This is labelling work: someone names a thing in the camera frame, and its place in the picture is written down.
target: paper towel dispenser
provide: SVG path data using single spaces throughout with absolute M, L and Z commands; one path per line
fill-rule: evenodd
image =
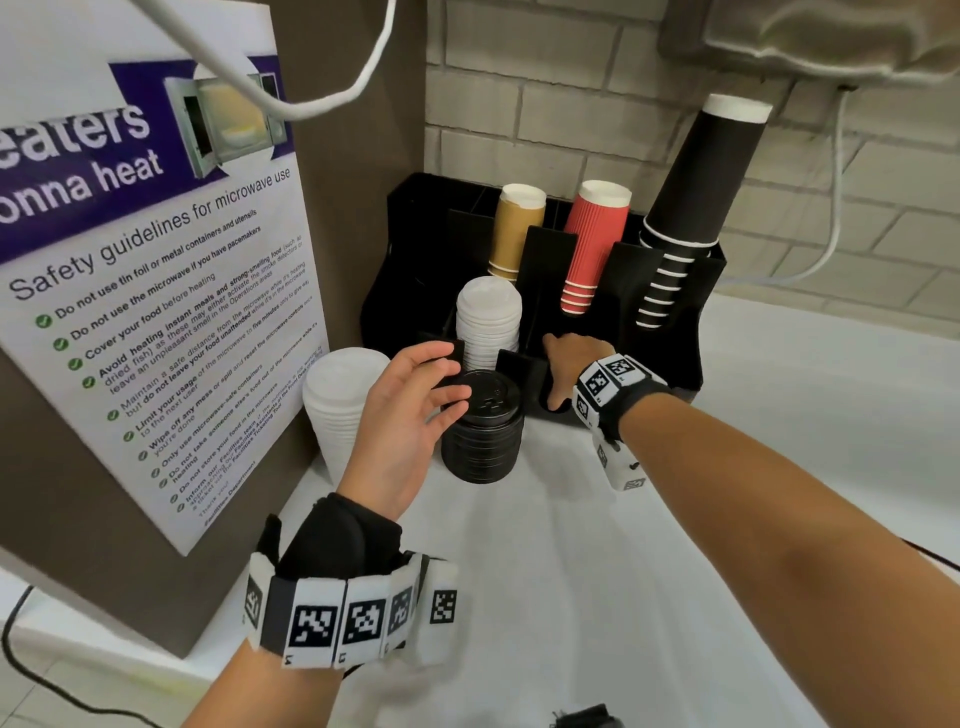
M 729 70 L 930 85 L 960 69 L 960 3 L 670 0 L 659 49 Z

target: safety guidelines poster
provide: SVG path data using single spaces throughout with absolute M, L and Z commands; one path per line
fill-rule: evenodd
M 266 8 L 174 7 L 283 97 Z M 0 87 L 0 346 L 186 554 L 327 349 L 290 126 L 125 0 L 0 8 L 34 39 L 4 66 L 49 80 Z M 88 88 L 32 117 L 57 84 Z

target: red paper cup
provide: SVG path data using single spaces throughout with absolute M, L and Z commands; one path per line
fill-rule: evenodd
M 564 313 L 579 316 L 589 309 L 613 243 L 623 237 L 632 196 L 629 189 L 613 182 L 587 180 L 580 185 L 564 226 L 564 232 L 577 234 L 560 299 Z

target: brick wall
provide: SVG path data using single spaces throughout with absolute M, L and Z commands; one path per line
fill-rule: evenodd
M 572 198 L 620 182 L 646 211 L 711 91 L 775 118 L 721 242 L 730 275 L 802 270 L 828 237 L 830 84 L 681 67 L 656 52 L 666 0 L 428 0 L 429 172 Z M 790 288 L 744 298 L 960 336 L 960 79 L 851 99 L 840 250 Z

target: counter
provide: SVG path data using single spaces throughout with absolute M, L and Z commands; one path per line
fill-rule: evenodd
M 960 561 L 960 342 L 720 296 L 702 331 L 698 407 Z M 280 514 L 281 547 L 329 489 L 315 464 Z M 555 711 L 606 702 L 628 725 L 823 725 L 656 491 L 612 491 L 583 430 L 530 421 L 516 468 L 493 485 L 436 459 L 401 524 L 405 547 L 461 567 L 458 650 L 430 670 L 364 666 L 344 684 L 343 719 L 543 728 Z M 0 615 L 23 586 L 0 572 Z M 45 595 L 16 632 L 209 681 L 243 639 L 242 586 L 238 574 L 184 660 Z

